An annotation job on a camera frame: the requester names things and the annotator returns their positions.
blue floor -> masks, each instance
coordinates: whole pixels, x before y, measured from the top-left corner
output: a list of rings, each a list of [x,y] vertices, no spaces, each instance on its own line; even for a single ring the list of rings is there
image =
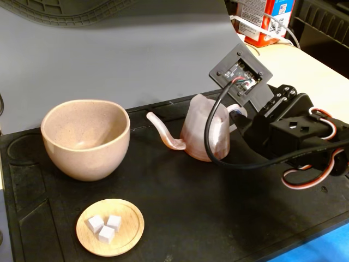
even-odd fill
[[[270,262],[348,262],[349,224],[297,247]]]

label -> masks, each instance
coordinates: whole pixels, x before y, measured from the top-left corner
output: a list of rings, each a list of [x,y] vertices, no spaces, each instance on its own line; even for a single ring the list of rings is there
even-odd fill
[[[254,9],[259,10],[260,12],[264,12],[267,5],[267,0],[242,0],[241,2],[253,7]],[[241,18],[255,24],[258,27],[261,27],[263,22],[263,15],[256,12],[254,9],[240,4],[238,8],[238,14]],[[255,41],[258,41],[260,37],[259,31],[254,30],[253,28],[244,25],[243,23],[240,23],[239,25],[239,32],[243,33],[249,38],[252,38]]]
[[[281,15],[275,15],[274,17],[278,19],[284,26],[287,27],[288,23],[290,22],[291,12],[284,13]],[[286,29],[284,29],[278,22],[274,21],[273,19],[270,20],[268,31],[281,36],[284,36],[286,34]],[[273,37],[266,35],[264,39],[265,41],[268,41],[272,38]]]
[[[275,0],[271,16],[278,19],[284,26],[287,27],[291,19],[292,7],[293,0]],[[277,23],[273,19],[270,20],[268,31],[278,34],[280,36],[285,36],[286,34],[286,29],[284,29],[279,23]],[[265,41],[268,41],[270,39],[272,39],[272,37],[268,35],[264,38]]]

bowl rim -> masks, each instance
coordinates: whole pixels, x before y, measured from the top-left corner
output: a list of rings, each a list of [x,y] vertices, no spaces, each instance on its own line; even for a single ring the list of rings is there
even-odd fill
[[[45,124],[47,119],[49,119],[49,117],[51,116],[51,114],[56,111],[58,108],[62,107],[63,105],[67,105],[67,104],[71,104],[71,103],[80,103],[80,102],[95,102],[95,103],[106,103],[106,104],[111,104],[116,106],[117,108],[121,109],[121,111],[125,114],[126,117],[126,127],[123,130],[123,132],[117,136],[116,138],[114,138],[113,140],[109,141],[108,143],[102,144],[100,146],[95,146],[95,147],[91,147],[91,148],[85,148],[85,149],[73,149],[73,148],[68,148],[65,146],[61,146],[60,144],[52,141],[51,138],[49,138],[49,136],[46,134],[45,132]],[[95,100],[95,99],[77,99],[77,100],[71,100],[71,101],[67,101],[64,102],[62,104],[56,105],[54,108],[52,108],[44,117],[43,121],[41,122],[41,126],[40,126],[40,130],[41,130],[41,134],[43,135],[44,139],[46,139],[47,141],[49,141],[50,143],[52,143],[53,145],[64,149],[64,150],[68,150],[68,151],[73,151],[73,152],[88,152],[88,151],[94,151],[100,148],[104,148],[104,147],[108,147],[109,145],[111,145],[112,143],[116,142],[117,140],[120,140],[122,137],[124,137],[128,131],[130,130],[130,117],[127,114],[126,110],[120,106],[119,104],[112,102],[112,101],[107,101],[107,100]]]

black cable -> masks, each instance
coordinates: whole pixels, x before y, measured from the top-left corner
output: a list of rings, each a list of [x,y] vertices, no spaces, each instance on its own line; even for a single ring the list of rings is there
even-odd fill
[[[269,161],[263,162],[263,163],[256,163],[256,164],[230,164],[227,162],[223,162],[219,159],[217,159],[214,154],[211,151],[211,148],[209,146],[209,128],[213,119],[214,114],[216,113],[219,104],[221,103],[223,97],[228,93],[229,89],[239,83],[243,82],[242,81],[236,81],[236,82],[229,82],[224,88],[223,91],[220,93],[218,96],[216,102],[214,103],[211,112],[208,115],[207,122],[205,125],[205,131],[204,131],[204,145],[206,152],[208,154],[208,157],[211,159],[211,161],[219,166],[222,166],[224,168],[229,168],[229,169],[239,169],[239,170],[251,170],[251,169],[258,169],[258,168],[265,168],[271,165],[279,164],[291,159],[295,159],[298,157],[305,156],[307,154],[314,154],[314,153],[319,153],[322,151],[328,151],[332,149],[337,149],[337,148],[342,148],[345,146],[349,145],[349,139],[339,141],[339,142],[334,142],[329,145],[323,145],[323,146],[315,146],[315,147],[309,147],[301,150],[297,150],[288,154],[285,154],[281,157],[277,157],[274,159],[271,159]]]

bowl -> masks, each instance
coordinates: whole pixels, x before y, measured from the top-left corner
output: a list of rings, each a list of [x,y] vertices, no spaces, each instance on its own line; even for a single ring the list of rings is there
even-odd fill
[[[41,133],[49,157],[61,171],[80,181],[96,181],[124,159],[130,118],[114,102],[73,100],[47,113]]]

